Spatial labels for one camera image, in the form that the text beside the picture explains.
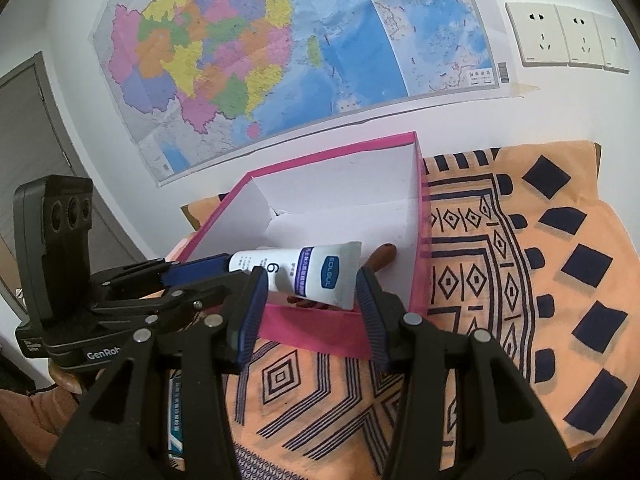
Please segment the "left hand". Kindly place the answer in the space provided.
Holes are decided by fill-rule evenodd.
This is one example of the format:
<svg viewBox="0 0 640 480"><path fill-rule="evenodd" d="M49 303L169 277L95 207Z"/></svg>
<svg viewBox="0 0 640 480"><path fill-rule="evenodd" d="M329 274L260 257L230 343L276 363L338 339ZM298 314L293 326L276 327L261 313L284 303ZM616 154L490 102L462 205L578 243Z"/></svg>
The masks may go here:
<svg viewBox="0 0 640 480"><path fill-rule="evenodd" d="M1 458L43 468L78 408L77 376L49 361L51 387L31 394L1 390Z"/></svg>

